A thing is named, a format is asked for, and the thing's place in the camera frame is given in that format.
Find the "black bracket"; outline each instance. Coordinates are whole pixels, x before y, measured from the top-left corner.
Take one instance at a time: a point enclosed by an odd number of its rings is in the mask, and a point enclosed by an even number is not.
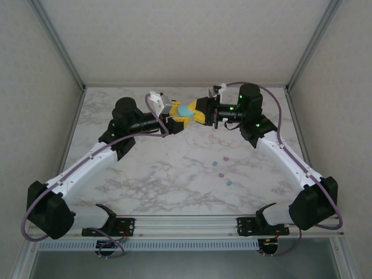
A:
[[[284,227],[283,224],[276,226],[259,226],[256,217],[239,217],[238,234],[240,237],[251,237],[258,235],[276,236],[277,230],[280,235],[289,235],[289,229]]]
[[[266,238],[258,240],[259,250],[265,254],[275,254],[278,250],[278,239],[277,238]]]
[[[116,218],[113,228],[111,231],[106,231],[105,228],[102,228],[102,231],[110,235],[111,237],[122,237],[128,236],[132,237],[135,229],[135,218]],[[83,237],[98,237],[99,233],[89,228],[83,228],[81,233]]]

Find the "black joint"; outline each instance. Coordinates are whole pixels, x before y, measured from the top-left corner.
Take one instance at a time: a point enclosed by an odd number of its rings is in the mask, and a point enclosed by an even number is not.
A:
[[[256,121],[243,121],[239,124],[242,137],[256,148],[259,138],[271,131],[277,131],[277,127],[265,115],[261,115]]]
[[[48,188],[36,181],[30,185],[27,193],[27,208]],[[61,193],[47,193],[31,211],[28,219],[52,239],[64,236],[74,223],[71,212]]]
[[[260,88],[256,84],[246,83],[240,86],[238,98],[238,110],[243,111],[245,117],[255,121],[262,113],[263,97]]]
[[[109,124],[109,128],[107,131],[104,132],[102,136],[98,138],[98,142],[104,142],[106,144],[110,144],[111,142],[118,140],[119,138],[125,136],[125,134],[121,134],[114,128],[114,122],[111,120]],[[111,146],[111,150],[116,151],[117,160],[119,161],[125,154],[129,152],[129,150],[135,145],[134,138],[128,138],[123,141],[119,141],[118,143]]]
[[[337,182],[332,177],[321,178],[320,184],[337,204]],[[289,215],[297,227],[308,230],[319,222],[331,217],[335,210],[317,184],[304,186],[289,206]]]

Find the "black mount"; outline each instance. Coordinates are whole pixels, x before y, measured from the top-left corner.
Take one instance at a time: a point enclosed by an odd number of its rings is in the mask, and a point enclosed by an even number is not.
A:
[[[333,177],[321,178],[320,184],[337,204],[337,182]],[[331,217],[335,210],[318,185],[304,186],[293,203],[289,206],[289,215],[301,230],[308,230],[319,222]]]
[[[289,235],[289,229],[284,227],[283,224],[271,226],[269,225],[264,216],[263,211],[270,207],[267,205],[256,211],[256,217],[239,217],[237,218],[238,223],[238,234],[241,237],[250,237],[257,235],[277,235],[279,231],[280,235]]]
[[[39,181],[32,183],[27,193],[27,209],[47,189],[47,185]],[[51,191],[37,203],[28,219],[52,239],[58,239],[70,230],[74,216],[75,213],[70,211],[62,199],[62,194]]]
[[[135,229],[134,224],[135,218],[115,217],[111,220],[108,220],[106,224],[100,228],[100,230],[104,233],[107,233],[111,237],[132,237]],[[90,230],[89,228],[83,228],[81,235],[83,237],[97,237],[99,236],[99,233],[94,230]]]

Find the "cable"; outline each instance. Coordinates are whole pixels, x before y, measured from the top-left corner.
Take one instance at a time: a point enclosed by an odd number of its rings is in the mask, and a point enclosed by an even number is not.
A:
[[[102,255],[101,255],[101,250],[103,249],[103,247],[105,247],[105,246],[106,246],[107,244],[109,244],[109,243],[114,243],[115,245],[117,245],[117,246],[121,249],[121,254],[120,254],[120,255],[114,255],[114,256],[104,256],[104,257],[106,258],[106,260],[107,260],[107,259],[114,259],[114,258],[116,258],[116,257],[122,257],[122,256],[124,256],[124,253],[125,253],[124,248],[123,248],[122,244],[118,243],[117,240],[113,239],[110,235],[108,235],[108,234],[105,233],[104,231],[101,231],[101,230],[98,229],[98,228],[89,228],[89,229],[90,229],[90,230],[93,230],[93,231],[96,231],[96,232],[102,234],[104,237],[107,237],[107,238],[109,239],[108,242],[105,242],[104,244],[102,244],[102,245],[99,247],[99,249],[98,249],[98,257],[99,257],[99,258],[101,258],[101,256],[102,256]]]
[[[226,124],[226,121],[225,121],[225,123],[224,123],[223,125],[224,125],[224,126],[225,126],[225,128],[226,128],[226,129],[228,129],[229,131],[232,131],[232,130],[235,130],[235,129],[239,128],[239,124],[238,124],[238,125],[236,125],[236,126],[235,126],[234,128],[231,128],[231,129],[230,129],[230,128],[228,128],[228,127],[227,127],[227,124]]]
[[[287,251],[284,251],[284,252],[281,252],[281,253],[275,253],[275,254],[266,254],[264,252],[259,252],[259,253],[261,255],[263,255],[264,257],[265,257],[265,255],[270,255],[270,257],[280,257],[280,256],[284,256],[286,254],[289,254],[289,253],[293,252],[294,250],[296,250],[300,246],[300,244],[302,242],[302,230],[299,228],[298,231],[299,231],[299,238],[298,238],[297,243],[292,248],[288,249]]]
[[[229,86],[237,85],[237,84],[246,84],[246,82],[239,81],[239,82],[236,82],[236,83],[226,84],[226,86],[229,87]],[[268,90],[266,87],[261,86],[261,85],[257,85],[257,86],[259,88],[261,88],[262,90],[266,91],[274,99],[275,103],[277,104],[277,107],[278,107],[278,110],[279,110],[279,121],[278,121],[277,138],[278,138],[279,144],[282,145],[283,144],[283,141],[282,141],[281,136],[280,136],[281,122],[282,122],[282,110],[281,110],[281,106],[279,104],[279,101],[275,97],[275,95],[270,90]],[[287,147],[285,147],[285,145],[283,145],[283,150],[301,168],[301,170],[304,173],[306,173],[306,174],[308,173],[306,167],[299,160],[297,160],[297,158],[287,149]],[[336,213],[336,215],[338,217],[338,221],[339,221],[338,225],[335,226],[335,227],[328,227],[328,226],[324,226],[324,225],[315,225],[315,226],[318,227],[318,228],[324,228],[326,230],[333,230],[333,231],[340,229],[342,227],[342,225],[344,224],[344,221],[342,219],[341,212],[337,208],[337,205],[335,204],[335,202],[333,201],[333,199],[331,198],[331,196],[329,195],[329,193],[327,192],[327,190],[323,187],[323,185],[321,185],[320,182],[312,174],[310,174],[309,177],[316,183],[316,185],[318,185],[318,187],[321,189],[321,191],[323,192],[323,194],[325,195],[325,197],[328,199],[328,201],[330,202],[331,206],[335,210],[335,213]]]
[[[152,113],[152,115],[154,116],[154,118],[156,119],[156,121],[160,124],[160,126],[162,126],[162,128],[164,129],[165,133],[164,134],[133,134],[133,135],[127,135],[125,137],[122,137],[122,138],[119,138],[101,148],[99,148],[97,151],[93,152],[92,153],[92,157],[96,156],[97,154],[101,153],[103,150],[105,150],[106,148],[109,148],[110,146],[114,145],[114,144],[117,144],[118,142],[120,141],[124,141],[124,140],[127,140],[129,138],[132,138],[132,137],[166,137],[169,135],[169,131],[167,129],[167,127],[164,125],[164,123],[160,120],[160,118],[156,115],[155,111],[151,108],[150,104],[149,104],[149,98],[150,98],[150,94],[146,94],[146,97],[145,97],[145,102],[146,102],[146,106],[147,108],[149,109],[149,111]],[[78,170],[82,165],[84,165],[87,161],[91,160],[91,157],[86,157],[84,160],[82,160],[79,164],[77,164],[76,166],[74,166],[68,173],[66,173],[63,177],[61,177],[61,179],[58,181],[60,183],[64,182],[64,180],[66,180],[67,178],[69,178],[70,175],[72,175],[76,170]],[[37,241],[42,241],[46,238],[48,238],[48,235],[45,235],[43,237],[40,237],[40,238],[31,238],[28,236],[27,232],[26,232],[26,221],[27,221],[27,218],[28,216],[30,215],[30,213],[34,210],[35,206],[38,204],[38,202],[43,198],[45,197],[49,192],[51,192],[53,189],[55,189],[59,184],[58,183],[54,183],[52,186],[50,186],[48,189],[46,189],[43,193],[40,194],[40,196],[38,196],[34,202],[30,205],[30,207],[27,209],[26,213],[24,214],[23,218],[22,218],[22,222],[21,222],[21,233],[22,233],[22,236],[28,240],[28,241],[31,241],[31,242],[37,242]]]
[[[148,131],[148,132],[145,132],[144,134],[154,134],[154,133],[157,133],[157,132],[159,132],[159,129],[154,130],[154,131]]]

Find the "white arm segment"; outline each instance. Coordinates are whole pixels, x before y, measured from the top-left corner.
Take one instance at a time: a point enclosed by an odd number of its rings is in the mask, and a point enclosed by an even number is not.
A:
[[[70,230],[78,228],[102,228],[105,225],[109,215],[98,206],[69,206],[69,209],[75,212],[74,223]]]
[[[307,172],[312,174],[320,181],[321,175],[309,167],[288,144],[283,141],[285,147],[296,157],[296,159],[307,168]],[[300,167],[288,156],[285,151],[280,148],[277,139],[277,132],[271,131],[259,138],[257,142],[257,149],[263,152],[270,160],[280,169],[282,174],[287,178],[290,186],[298,195],[306,184],[312,186],[314,181],[307,177],[307,175],[300,169]],[[263,211],[264,218],[269,225],[277,224],[292,224],[293,221],[289,215],[289,205],[291,203],[279,203],[272,205]]]
[[[86,157],[91,155],[93,152],[97,151],[99,148],[105,146],[104,142],[97,143],[93,148],[84,155],[79,161],[74,165],[69,167],[60,175],[48,180],[48,187],[54,185],[58,182],[66,173],[68,173],[74,166],[79,164]],[[83,164],[77,171],[75,171],[67,180],[65,180],[60,186],[57,186],[52,191],[54,193],[62,193],[63,199],[67,204],[71,203],[74,197],[88,184],[89,180],[93,178],[94,175],[100,171],[106,169],[107,167],[113,165],[117,162],[117,155],[115,151],[111,148],[106,148],[99,154],[95,155],[92,159]]]

